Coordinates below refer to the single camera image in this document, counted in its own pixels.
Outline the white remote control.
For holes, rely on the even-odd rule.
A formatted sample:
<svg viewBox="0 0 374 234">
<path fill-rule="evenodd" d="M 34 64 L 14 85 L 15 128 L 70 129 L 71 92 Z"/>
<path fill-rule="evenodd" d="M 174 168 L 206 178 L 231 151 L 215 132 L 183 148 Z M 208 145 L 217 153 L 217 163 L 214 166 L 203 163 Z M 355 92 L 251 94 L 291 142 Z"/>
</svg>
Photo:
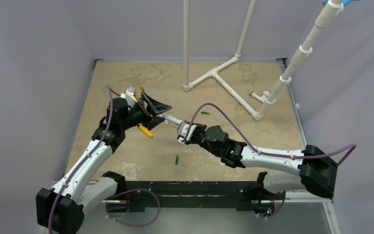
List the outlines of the white remote control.
<svg viewBox="0 0 374 234">
<path fill-rule="evenodd" d="M 176 118 L 176 117 L 174 117 L 170 114 L 163 114 L 163 115 L 160 115 L 160 116 L 163 117 L 164 119 L 169 120 L 170 121 L 169 125 L 175 124 L 177 126 L 180 126 L 180 125 L 185 124 L 185 122 L 183 120 L 180 120 L 180 119 L 178 119 L 178 118 Z"/>
</svg>

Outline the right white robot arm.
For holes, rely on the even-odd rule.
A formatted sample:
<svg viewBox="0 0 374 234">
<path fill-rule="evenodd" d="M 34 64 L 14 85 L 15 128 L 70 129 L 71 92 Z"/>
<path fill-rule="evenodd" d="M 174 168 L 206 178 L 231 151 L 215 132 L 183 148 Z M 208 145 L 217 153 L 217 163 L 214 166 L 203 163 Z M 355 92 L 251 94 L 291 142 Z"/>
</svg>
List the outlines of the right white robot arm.
<svg viewBox="0 0 374 234">
<path fill-rule="evenodd" d="M 180 143 L 196 144 L 230 168 L 275 170 L 259 173 L 254 186 L 239 189 L 245 197 L 257 201 L 253 212 L 259 217 L 274 216 L 279 211 L 275 199 L 282 196 L 285 200 L 287 191 L 306 190 L 321 198 L 334 197 L 338 165 L 316 146 L 293 151 L 259 148 L 231 139 L 218 125 L 183 123 L 177 134 Z"/>
</svg>

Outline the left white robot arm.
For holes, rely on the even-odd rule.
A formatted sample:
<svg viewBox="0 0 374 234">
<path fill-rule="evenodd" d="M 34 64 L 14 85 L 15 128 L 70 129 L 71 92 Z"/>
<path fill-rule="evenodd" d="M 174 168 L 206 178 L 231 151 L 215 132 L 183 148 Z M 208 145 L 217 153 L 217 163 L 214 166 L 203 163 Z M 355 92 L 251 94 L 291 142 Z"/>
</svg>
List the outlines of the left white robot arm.
<svg viewBox="0 0 374 234">
<path fill-rule="evenodd" d="M 48 232 L 75 234 L 85 216 L 103 199 L 121 199 L 126 192 L 124 177 L 108 172 L 93 187 L 88 184 L 98 169 L 124 141 L 125 131 L 142 125 L 148 130 L 164 121 L 161 114 L 171 110 L 168 104 L 154 100 L 142 92 L 140 99 L 120 94 L 110 97 L 106 116 L 100 120 L 86 150 L 62 179 L 50 189 L 36 195 L 38 225 Z"/>
</svg>

